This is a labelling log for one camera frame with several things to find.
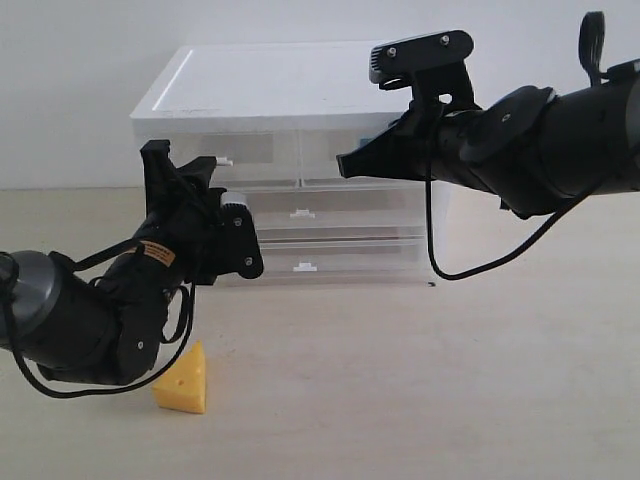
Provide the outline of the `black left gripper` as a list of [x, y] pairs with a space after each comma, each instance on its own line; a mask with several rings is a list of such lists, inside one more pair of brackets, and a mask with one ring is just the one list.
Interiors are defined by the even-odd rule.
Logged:
[[145, 221], [134, 238], [132, 293], [167, 295], [186, 284], [210, 286], [235, 271], [234, 218], [223, 190], [211, 187], [215, 156], [199, 156], [177, 167], [170, 141], [147, 141], [143, 163]]

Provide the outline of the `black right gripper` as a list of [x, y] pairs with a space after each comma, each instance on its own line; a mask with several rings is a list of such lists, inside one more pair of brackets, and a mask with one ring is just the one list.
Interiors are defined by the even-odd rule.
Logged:
[[345, 179], [475, 180], [460, 149], [479, 116], [477, 104], [440, 104], [423, 112], [412, 101], [371, 144], [338, 153], [339, 173]]

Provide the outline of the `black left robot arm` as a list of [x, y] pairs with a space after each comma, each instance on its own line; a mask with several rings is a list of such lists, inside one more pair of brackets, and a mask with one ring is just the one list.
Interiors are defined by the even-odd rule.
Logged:
[[1, 347], [40, 390], [80, 396], [144, 384], [164, 345], [182, 343], [195, 291], [253, 259], [234, 234], [246, 210], [214, 187], [214, 156], [176, 166], [166, 140], [140, 151], [146, 214], [128, 239], [82, 260], [36, 250], [1, 255]]

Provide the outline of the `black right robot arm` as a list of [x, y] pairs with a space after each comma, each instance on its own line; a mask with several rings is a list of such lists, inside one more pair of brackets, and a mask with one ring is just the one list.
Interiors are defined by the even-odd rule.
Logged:
[[639, 63], [560, 95], [527, 85], [488, 109], [413, 100], [387, 129], [338, 155], [344, 178], [441, 181], [497, 196], [527, 219], [580, 194], [639, 189]]

